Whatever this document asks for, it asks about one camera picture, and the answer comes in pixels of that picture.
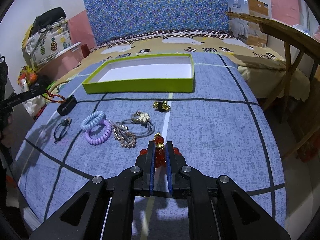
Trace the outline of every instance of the hand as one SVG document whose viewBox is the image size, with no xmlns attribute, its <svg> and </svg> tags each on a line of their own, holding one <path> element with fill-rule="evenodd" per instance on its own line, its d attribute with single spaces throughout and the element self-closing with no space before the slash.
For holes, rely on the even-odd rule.
<svg viewBox="0 0 320 240">
<path fill-rule="evenodd" d="M 11 131 L 12 121 L 12 115 L 9 115 L 8 125 L 4 128 L 2 132 L 0 132 L 1 143 L 7 148 L 10 148 L 13 143 L 13 133 Z"/>
</svg>

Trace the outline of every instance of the cardboard box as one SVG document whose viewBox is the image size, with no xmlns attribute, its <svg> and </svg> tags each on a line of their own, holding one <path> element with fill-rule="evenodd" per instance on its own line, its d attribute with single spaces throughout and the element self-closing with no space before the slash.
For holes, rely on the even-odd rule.
<svg viewBox="0 0 320 240">
<path fill-rule="evenodd" d="M 269 19 L 268 5 L 258 0 L 228 0 L 228 11 Z M 268 35 L 256 23 L 230 17 L 229 33 L 247 45 L 267 46 Z"/>
<path fill-rule="evenodd" d="M 155 54 L 108 60 L 83 83 L 88 94 L 193 91 L 192 56 Z"/>
</svg>

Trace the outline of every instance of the blue gripper pad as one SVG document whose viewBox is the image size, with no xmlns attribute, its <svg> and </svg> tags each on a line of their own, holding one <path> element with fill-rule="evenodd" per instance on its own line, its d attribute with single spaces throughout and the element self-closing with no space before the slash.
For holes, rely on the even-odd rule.
<svg viewBox="0 0 320 240">
<path fill-rule="evenodd" d="M 165 147 L 165 161 L 167 166 L 167 179 L 168 179 L 168 189 L 170 192 L 170 195 L 172 195 L 173 188 L 172 188 L 172 173 L 171 173 L 171 165 L 170 165 L 170 158 L 169 158 L 169 151 L 168 151 L 168 145 L 166 144 Z"/>
<path fill-rule="evenodd" d="M 152 196 L 153 194 L 153 185 L 154 185 L 154 179 L 155 179 L 155 161 L 156 161 L 156 147 L 153 147 L 151 167 L 150 167 L 150 196 Z"/>
</svg>

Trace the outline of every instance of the white flower charm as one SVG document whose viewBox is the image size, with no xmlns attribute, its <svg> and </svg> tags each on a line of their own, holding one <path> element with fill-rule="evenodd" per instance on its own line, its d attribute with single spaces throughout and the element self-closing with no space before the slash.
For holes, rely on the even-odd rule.
<svg viewBox="0 0 320 240">
<path fill-rule="evenodd" d="M 148 113 L 140 113 L 139 121 L 141 121 L 143 123 L 149 122 L 150 116 L 148 115 Z"/>
</svg>

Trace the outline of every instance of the metal bolt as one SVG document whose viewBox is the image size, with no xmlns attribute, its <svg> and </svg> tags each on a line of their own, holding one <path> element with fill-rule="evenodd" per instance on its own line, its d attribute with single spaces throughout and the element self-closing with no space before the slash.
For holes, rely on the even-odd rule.
<svg viewBox="0 0 320 240">
<path fill-rule="evenodd" d="M 220 181 L 221 181 L 222 183 L 227 183 L 229 180 L 230 180 L 229 177 L 226 176 L 226 175 L 220 176 Z"/>
<path fill-rule="evenodd" d="M 133 167 L 131 167 L 130 171 L 133 172 L 133 173 L 137 173 L 137 172 L 140 171 L 140 167 L 138 167 L 138 166 L 133 166 Z"/>
<path fill-rule="evenodd" d="M 188 166 L 188 165 L 183 166 L 181 169 L 182 169 L 182 171 L 184 171 L 184 172 L 189 172 L 189 171 L 191 171 L 191 167 Z"/>
<path fill-rule="evenodd" d="M 95 176 L 92 179 L 92 182 L 95 183 L 95 184 L 99 184 L 101 181 L 102 181 L 102 178 L 100 176 Z"/>
</svg>

